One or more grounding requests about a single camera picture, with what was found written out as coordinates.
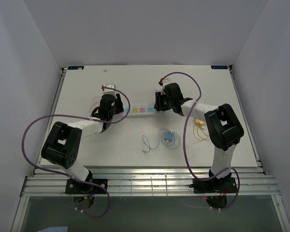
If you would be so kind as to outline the white colourful power strip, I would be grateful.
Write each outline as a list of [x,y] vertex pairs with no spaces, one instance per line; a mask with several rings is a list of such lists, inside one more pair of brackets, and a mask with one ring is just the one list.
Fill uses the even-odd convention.
[[127,118],[139,118],[139,117],[157,117],[161,115],[161,112],[158,112],[153,104],[131,104],[130,109],[126,104],[123,106],[124,112],[116,115],[117,118],[122,118],[124,115],[127,115]]

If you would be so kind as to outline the yellow charger plug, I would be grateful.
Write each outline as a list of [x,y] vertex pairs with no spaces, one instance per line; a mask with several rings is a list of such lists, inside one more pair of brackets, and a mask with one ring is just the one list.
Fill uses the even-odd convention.
[[202,127],[204,125],[204,121],[199,120],[199,119],[195,119],[194,124],[199,126],[199,127]]

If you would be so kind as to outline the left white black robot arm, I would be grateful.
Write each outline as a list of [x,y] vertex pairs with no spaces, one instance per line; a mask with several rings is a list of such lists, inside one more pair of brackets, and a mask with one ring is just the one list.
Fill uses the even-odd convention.
[[76,187],[82,193],[92,190],[92,173],[78,160],[82,139],[108,129],[114,115],[124,112],[119,93],[104,94],[100,105],[92,111],[90,120],[65,124],[56,122],[42,147],[41,156],[52,164],[60,166],[65,174],[78,179]]

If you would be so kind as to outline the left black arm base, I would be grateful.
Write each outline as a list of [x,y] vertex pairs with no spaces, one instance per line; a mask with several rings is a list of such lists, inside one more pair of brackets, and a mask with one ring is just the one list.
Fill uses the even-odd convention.
[[[107,189],[108,179],[93,179],[92,182],[100,187]],[[104,194],[104,190],[99,187],[77,182],[73,179],[68,179],[65,188],[66,194]]]

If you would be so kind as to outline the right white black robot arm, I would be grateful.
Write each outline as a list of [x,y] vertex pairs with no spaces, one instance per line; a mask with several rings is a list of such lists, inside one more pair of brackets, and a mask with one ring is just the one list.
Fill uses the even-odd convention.
[[[233,108],[223,105],[209,105],[199,102],[199,99],[185,98],[177,83],[170,83],[155,92],[156,111],[172,110],[185,116],[183,130],[183,152],[186,165],[195,180],[208,182],[210,189],[220,192],[226,187],[226,177],[230,177],[231,162],[237,144],[244,136],[244,129],[239,122]],[[197,177],[189,164],[186,151],[186,132],[189,118],[200,119],[205,122],[210,140],[214,145],[214,158],[209,170],[208,178]]]

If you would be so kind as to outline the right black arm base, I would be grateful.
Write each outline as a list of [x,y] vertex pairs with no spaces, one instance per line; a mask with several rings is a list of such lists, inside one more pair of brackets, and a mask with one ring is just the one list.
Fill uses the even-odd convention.
[[237,184],[233,177],[229,179],[213,179],[210,181],[200,181],[193,179],[189,185],[194,193],[236,193]]

